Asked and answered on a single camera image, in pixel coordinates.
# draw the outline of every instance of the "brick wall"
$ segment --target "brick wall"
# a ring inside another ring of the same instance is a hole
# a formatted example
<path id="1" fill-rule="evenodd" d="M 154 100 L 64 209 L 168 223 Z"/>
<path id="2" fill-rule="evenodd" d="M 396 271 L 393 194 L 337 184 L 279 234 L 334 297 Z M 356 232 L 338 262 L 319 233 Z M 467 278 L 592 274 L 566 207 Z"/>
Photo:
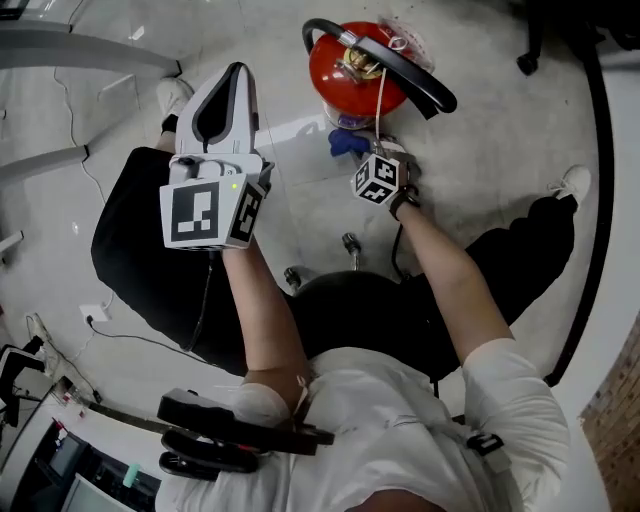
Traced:
<path id="1" fill-rule="evenodd" d="M 640 511 L 640 314 L 582 417 L 611 510 Z"/>

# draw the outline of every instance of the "wrist strap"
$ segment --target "wrist strap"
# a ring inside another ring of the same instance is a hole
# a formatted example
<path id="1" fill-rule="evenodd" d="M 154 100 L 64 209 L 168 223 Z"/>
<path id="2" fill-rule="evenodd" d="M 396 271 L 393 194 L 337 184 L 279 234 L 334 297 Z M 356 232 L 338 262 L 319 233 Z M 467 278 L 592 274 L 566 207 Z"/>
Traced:
<path id="1" fill-rule="evenodd" d="M 391 204 L 389 205 L 389 213 L 391 213 L 391 215 L 393 215 L 393 218 L 396 220 L 398 220 L 398 217 L 396 217 L 398 208 L 400 208 L 400 205 L 403 203 L 409 203 L 411 206 L 414 206 L 416 208 L 420 207 L 420 203 L 409 194 L 407 194 L 406 188 L 400 190 L 400 192 L 396 194 L 396 197 L 392 199 Z"/>

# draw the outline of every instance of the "red fire extinguisher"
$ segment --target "red fire extinguisher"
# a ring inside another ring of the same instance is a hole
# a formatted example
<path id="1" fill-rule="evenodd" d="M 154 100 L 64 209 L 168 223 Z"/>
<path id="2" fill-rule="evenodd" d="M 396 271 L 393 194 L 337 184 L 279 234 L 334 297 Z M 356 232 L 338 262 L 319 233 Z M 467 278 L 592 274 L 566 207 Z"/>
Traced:
<path id="1" fill-rule="evenodd" d="M 315 44 L 314 29 L 325 32 Z M 453 93 L 413 62 L 411 48 L 390 29 L 366 21 L 340 26 L 316 18 L 304 24 L 302 38 L 313 85 L 327 115 L 341 128 L 363 128 L 376 114 L 388 114 L 406 98 L 425 119 L 456 109 Z"/>

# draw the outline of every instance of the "chair caster wheel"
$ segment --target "chair caster wheel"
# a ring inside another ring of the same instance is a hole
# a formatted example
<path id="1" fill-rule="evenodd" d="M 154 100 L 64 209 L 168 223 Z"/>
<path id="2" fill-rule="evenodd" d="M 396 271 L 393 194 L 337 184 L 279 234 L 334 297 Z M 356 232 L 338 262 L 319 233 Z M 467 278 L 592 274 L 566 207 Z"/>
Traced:
<path id="1" fill-rule="evenodd" d="M 342 243 L 349 254 L 359 253 L 362 251 L 360 242 L 353 233 L 345 233 L 342 235 Z"/>
<path id="2" fill-rule="evenodd" d="M 302 286 L 302 279 L 300 278 L 300 274 L 298 274 L 298 271 L 293 267 L 288 267 L 285 269 L 284 279 L 285 281 L 287 281 L 287 284 L 294 294 L 298 291 L 298 288 Z"/>
<path id="3" fill-rule="evenodd" d="M 516 64 L 526 76 L 533 75 L 538 69 L 538 59 L 531 57 L 528 53 L 518 57 Z"/>

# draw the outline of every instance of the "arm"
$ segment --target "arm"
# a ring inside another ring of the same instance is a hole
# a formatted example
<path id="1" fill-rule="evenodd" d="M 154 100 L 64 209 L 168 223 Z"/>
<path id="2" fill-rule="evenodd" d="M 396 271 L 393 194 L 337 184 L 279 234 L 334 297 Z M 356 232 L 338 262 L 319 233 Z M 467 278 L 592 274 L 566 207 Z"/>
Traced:
<path id="1" fill-rule="evenodd" d="M 247 249 L 226 249 L 222 260 L 236 304 L 249 372 L 245 382 L 276 391 L 293 412 L 309 381 L 309 365 L 291 310 L 256 241 Z"/>
<path id="2" fill-rule="evenodd" d="M 403 203 L 396 216 L 431 285 L 460 362 L 484 343 L 513 338 L 471 257 L 418 208 Z"/>
<path id="3" fill-rule="evenodd" d="M 474 261 L 414 206 L 400 205 L 396 216 L 463 364 L 466 422 L 500 436 L 525 510 L 531 510 L 557 493 L 565 471 L 569 437 L 562 411 L 536 368 L 518 354 Z"/>

